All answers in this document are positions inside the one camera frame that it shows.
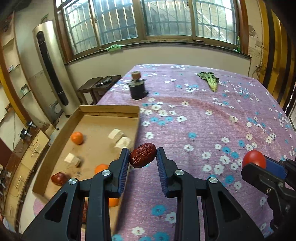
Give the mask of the green cloth on sill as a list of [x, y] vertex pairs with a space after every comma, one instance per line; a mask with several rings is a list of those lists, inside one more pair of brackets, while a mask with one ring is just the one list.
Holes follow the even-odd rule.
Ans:
[[122, 49], [122, 45], [120, 44], [113, 44], [110, 47], [106, 48], [107, 52], [119, 51], [121, 49]]

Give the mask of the orange tangerine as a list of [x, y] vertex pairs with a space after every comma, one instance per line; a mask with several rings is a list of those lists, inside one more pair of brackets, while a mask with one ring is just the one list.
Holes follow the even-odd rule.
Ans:
[[95, 167], [94, 169], [94, 173], [97, 174], [103, 170], [107, 170], [108, 169], [108, 165], [107, 164], [99, 164], [98, 166]]
[[109, 198], [108, 205], [109, 205], [109, 207], [116, 207], [119, 205], [119, 201], [120, 201], [119, 198]]
[[81, 132], [73, 132], [70, 139], [76, 145], [81, 145], [84, 142], [84, 136]]

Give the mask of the tall standing air conditioner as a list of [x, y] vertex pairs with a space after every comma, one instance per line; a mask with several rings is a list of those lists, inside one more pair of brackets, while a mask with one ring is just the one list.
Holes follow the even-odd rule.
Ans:
[[66, 117], [70, 117], [80, 105], [70, 81], [59, 49], [53, 21], [37, 25], [33, 37], [39, 60], [54, 96]]

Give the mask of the red cherry tomato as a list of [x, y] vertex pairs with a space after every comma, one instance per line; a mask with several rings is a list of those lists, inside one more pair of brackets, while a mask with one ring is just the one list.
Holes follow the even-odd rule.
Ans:
[[248, 151], [242, 160], [242, 166], [245, 167], [246, 165], [253, 163], [261, 168], [266, 168], [266, 159], [262, 153], [257, 150]]

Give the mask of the large red jujube date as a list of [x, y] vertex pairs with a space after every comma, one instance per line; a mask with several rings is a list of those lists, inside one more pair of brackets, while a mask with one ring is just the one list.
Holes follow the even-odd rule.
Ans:
[[68, 181], [68, 177], [64, 173], [58, 172], [51, 176], [51, 181], [57, 186], [63, 186]]

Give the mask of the black jar with cork knob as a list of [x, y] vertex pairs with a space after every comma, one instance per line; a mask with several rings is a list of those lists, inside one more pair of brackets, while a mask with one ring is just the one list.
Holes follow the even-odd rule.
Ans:
[[132, 99], [140, 100], [148, 95], [149, 92], [145, 88], [145, 81], [146, 79], [142, 79], [140, 71], [132, 72], [132, 80], [127, 83]]

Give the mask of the dark red date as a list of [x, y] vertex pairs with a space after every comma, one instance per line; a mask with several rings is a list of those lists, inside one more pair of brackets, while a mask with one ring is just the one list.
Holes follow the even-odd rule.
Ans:
[[152, 162], [156, 155], [156, 146], [152, 143], [144, 143], [130, 153], [129, 163], [133, 168], [142, 168]]

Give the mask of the small wrinkled red date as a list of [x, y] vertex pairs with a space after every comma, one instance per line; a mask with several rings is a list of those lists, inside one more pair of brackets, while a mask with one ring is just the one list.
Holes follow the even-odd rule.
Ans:
[[82, 223], [86, 223], [87, 218], [87, 209], [88, 209], [88, 202], [84, 202], [83, 213], [82, 213]]

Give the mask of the barred window with wooden frame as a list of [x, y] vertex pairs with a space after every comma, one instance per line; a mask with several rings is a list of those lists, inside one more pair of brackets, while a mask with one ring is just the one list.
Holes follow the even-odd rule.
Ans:
[[188, 43], [248, 52], [245, 1], [54, 1], [66, 62], [113, 44]]

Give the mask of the dark wooden side table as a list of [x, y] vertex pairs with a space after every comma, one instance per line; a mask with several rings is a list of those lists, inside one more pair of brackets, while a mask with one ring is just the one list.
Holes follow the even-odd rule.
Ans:
[[121, 75], [110, 75], [107, 77], [95, 77], [89, 79], [85, 84], [78, 88], [78, 99], [82, 105], [89, 105], [85, 94], [90, 94], [91, 104], [97, 104], [99, 100], [118, 82]]

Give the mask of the wooden wall shelf unit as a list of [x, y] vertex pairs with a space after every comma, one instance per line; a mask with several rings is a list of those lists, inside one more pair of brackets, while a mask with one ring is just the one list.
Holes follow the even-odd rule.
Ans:
[[4, 20], [1, 28], [1, 73], [1, 86], [21, 122], [33, 121], [43, 131], [48, 130], [52, 123], [36, 99], [20, 59], [14, 13]]

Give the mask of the small beige yam chunk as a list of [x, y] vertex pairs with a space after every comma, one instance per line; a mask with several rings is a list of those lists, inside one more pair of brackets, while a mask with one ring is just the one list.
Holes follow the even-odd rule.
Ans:
[[72, 153], [69, 153], [66, 158], [64, 159], [64, 162], [67, 164], [68, 167], [78, 167], [81, 163], [81, 159], [78, 156], [75, 156]]

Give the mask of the purple floral tablecloth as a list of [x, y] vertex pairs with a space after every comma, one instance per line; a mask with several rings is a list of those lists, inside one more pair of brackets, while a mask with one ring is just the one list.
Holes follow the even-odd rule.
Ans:
[[135, 149], [144, 143], [163, 148], [168, 159], [193, 177], [217, 178], [255, 222], [264, 240], [275, 238], [267, 194], [241, 177], [242, 160], [257, 150], [275, 161], [295, 158], [295, 131], [267, 89], [256, 79], [212, 69], [213, 92], [197, 76], [209, 68], [137, 65], [149, 92], [133, 100], [127, 73], [97, 105], [139, 107]]

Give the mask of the green bok choy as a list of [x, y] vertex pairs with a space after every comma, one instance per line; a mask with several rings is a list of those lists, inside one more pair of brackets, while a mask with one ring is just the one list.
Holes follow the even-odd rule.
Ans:
[[213, 72], [200, 72], [197, 74], [201, 79], [207, 81], [210, 89], [213, 92], [217, 91], [219, 78], [214, 75]]

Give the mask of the green bottle on sill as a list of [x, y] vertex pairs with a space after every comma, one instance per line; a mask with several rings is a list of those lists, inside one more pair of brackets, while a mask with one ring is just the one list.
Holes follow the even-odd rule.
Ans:
[[239, 36], [237, 37], [237, 40], [236, 40], [236, 50], [238, 52], [241, 52], [241, 43], [240, 43], [240, 37]]

